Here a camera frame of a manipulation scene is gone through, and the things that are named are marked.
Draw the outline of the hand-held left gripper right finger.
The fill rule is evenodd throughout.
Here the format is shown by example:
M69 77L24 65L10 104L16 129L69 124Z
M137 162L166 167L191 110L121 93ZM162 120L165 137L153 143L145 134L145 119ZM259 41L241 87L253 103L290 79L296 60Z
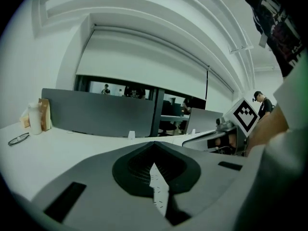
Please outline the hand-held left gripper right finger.
M244 171L246 157L202 152L154 142L154 201L162 217L154 229L166 230L215 203Z

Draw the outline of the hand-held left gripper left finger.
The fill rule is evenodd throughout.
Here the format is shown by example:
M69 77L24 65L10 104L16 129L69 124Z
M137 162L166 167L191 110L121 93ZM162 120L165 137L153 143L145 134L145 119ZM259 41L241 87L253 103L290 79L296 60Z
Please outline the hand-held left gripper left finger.
M145 143L88 157L45 185L32 203L45 211L73 182L86 185L63 224L81 231L165 231L171 224L152 198L128 194L114 180L114 162Z

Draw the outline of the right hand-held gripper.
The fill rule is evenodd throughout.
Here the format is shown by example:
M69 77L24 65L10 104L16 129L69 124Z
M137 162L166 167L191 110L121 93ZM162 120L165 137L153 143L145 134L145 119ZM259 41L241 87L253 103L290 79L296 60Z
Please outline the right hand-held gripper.
M216 119L216 131L184 141L182 147L245 156L249 135L258 120L257 112L245 98L241 98L226 114Z

